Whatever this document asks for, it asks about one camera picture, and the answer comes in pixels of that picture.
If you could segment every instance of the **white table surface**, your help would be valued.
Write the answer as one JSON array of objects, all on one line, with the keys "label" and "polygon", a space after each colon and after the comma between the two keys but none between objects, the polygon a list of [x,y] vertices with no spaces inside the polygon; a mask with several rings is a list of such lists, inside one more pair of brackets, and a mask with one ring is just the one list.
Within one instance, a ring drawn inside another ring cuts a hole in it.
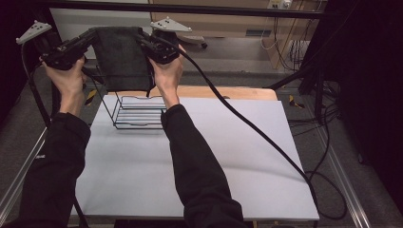
[{"label": "white table surface", "polygon": [[[108,106],[116,96],[106,95]],[[281,102],[228,100],[299,166]],[[181,98],[228,179],[246,220],[316,220],[309,187],[279,152],[217,99]],[[91,126],[86,168],[77,199],[88,216],[177,219],[183,206],[175,190],[163,130],[119,130],[101,105]]]}]

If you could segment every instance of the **black sleeve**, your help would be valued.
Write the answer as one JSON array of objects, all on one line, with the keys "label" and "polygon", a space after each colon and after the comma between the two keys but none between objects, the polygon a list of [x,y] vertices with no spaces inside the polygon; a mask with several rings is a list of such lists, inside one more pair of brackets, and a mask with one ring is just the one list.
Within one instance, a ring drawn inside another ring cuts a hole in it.
[{"label": "black sleeve", "polygon": [[185,108],[172,106],[163,113],[162,123],[170,141],[175,185],[187,225],[246,227],[220,164]]},{"label": "black sleeve", "polygon": [[89,127],[79,118],[55,115],[25,177],[19,217],[5,227],[67,227],[89,136]]}]

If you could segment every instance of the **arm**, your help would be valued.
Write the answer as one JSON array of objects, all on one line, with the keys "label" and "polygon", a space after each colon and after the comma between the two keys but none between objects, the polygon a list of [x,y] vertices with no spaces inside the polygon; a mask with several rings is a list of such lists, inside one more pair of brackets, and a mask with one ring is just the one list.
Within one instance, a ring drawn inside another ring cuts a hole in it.
[{"label": "arm", "polygon": [[19,217],[5,227],[67,227],[90,136],[89,127],[78,118],[84,102],[81,61],[69,71],[45,66],[62,94],[61,109],[26,174]]},{"label": "arm", "polygon": [[168,65],[152,60],[167,111],[163,129],[170,141],[175,184],[189,227],[245,227],[241,206],[231,198],[224,172],[202,134],[180,104],[177,87],[182,56]]}]

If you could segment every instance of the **white wall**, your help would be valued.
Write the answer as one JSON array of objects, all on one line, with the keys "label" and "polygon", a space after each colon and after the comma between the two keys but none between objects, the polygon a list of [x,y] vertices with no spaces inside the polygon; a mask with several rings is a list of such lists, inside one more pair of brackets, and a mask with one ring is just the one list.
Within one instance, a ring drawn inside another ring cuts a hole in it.
[{"label": "white wall", "polygon": [[[92,2],[120,2],[120,3],[142,3],[147,0],[77,0]],[[120,27],[142,27],[145,32],[151,32],[151,17],[149,12],[132,11],[106,11],[106,10],[84,10],[84,9],[50,9],[56,27],[59,30],[62,40],[69,40],[80,35],[89,28],[120,26]],[[88,59],[95,59],[92,47],[86,53]]]}]

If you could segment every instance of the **hand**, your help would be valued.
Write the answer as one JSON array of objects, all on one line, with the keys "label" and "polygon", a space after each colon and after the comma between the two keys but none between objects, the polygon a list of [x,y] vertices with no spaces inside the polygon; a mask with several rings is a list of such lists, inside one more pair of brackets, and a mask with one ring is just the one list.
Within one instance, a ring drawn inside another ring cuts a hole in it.
[{"label": "hand", "polygon": [[85,99],[83,84],[86,82],[86,75],[81,71],[84,65],[84,56],[77,60],[75,65],[69,70],[55,69],[47,66],[45,62],[43,62],[43,65],[47,76],[49,76],[62,95],[59,111],[79,116]]},{"label": "hand", "polygon": [[183,72],[183,56],[180,55],[174,61],[166,65],[157,64],[152,59],[149,60],[154,67],[155,84],[163,96],[166,109],[179,104],[177,88]]}]

